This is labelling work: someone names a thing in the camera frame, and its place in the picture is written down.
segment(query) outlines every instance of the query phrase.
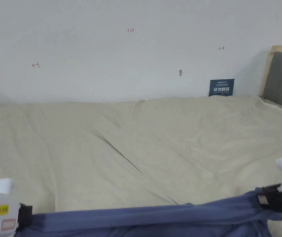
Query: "black clamp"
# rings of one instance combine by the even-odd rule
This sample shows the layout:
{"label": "black clamp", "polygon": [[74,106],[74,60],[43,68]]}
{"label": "black clamp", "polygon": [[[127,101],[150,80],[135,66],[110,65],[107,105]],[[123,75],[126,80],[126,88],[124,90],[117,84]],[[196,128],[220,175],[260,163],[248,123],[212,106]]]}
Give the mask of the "black clamp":
{"label": "black clamp", "polygon": [[282,192],[277,189],[280,186],[281,184],[263,187],[262,192],[257,194],[259,203],[264,209],[282,212]]}
{"label": "black clamp", "polygon": [[25,227],[32,223],[32,206],[26,206],[20,203],[20,209],[18,212],[19,226],[16,231],[22,231]]}

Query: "bed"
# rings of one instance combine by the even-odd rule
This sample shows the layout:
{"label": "bed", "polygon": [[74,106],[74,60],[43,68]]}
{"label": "bed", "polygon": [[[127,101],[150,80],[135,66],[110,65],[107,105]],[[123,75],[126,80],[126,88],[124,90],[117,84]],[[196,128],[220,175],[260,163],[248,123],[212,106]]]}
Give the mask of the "bed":
{"label": "bed", "polygon": [[[282,52],[262,98],[0,105],[0,178],[34,213],[241,195],[282,181],[280,106]],[[282,236],[282,222],[269,228]]]}

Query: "blue cloth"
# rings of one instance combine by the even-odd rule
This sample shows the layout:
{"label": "blue cloth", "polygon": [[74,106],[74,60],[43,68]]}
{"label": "blue cloth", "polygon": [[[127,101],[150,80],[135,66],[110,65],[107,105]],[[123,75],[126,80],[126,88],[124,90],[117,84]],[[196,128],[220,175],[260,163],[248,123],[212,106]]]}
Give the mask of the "blue cloth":
{"label": "blue cloth", "polygon": [[268,220],[282,213],[263,209],[255,190],[203,205],[35,214],[17,237],[271,237]]}

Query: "dark blue sign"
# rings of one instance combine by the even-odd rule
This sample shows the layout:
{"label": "dark blue sign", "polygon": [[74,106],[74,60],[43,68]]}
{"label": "dark blue sign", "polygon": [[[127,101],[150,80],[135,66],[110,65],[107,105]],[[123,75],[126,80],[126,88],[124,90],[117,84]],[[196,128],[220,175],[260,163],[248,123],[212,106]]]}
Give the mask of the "dark blue sign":
{"label": "dark blue sign", "polygon": [[229,96],[233,94],[234,79],[227,80],[210,80],[210,91],[211,95],[223,95]]}

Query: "red arrow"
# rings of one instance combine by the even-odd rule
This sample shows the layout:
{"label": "red arrow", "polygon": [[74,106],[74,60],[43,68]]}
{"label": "red arrow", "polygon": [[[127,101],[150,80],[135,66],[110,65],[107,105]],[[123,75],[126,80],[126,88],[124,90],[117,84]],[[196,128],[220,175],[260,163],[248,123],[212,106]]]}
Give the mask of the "red arrow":
{"label": "red arrow", "polygon": [[33,67],[36,66],[36,65],[38,65],[38,67],[40,67],[38,61],[37,61],[37,64],[32,64]]}

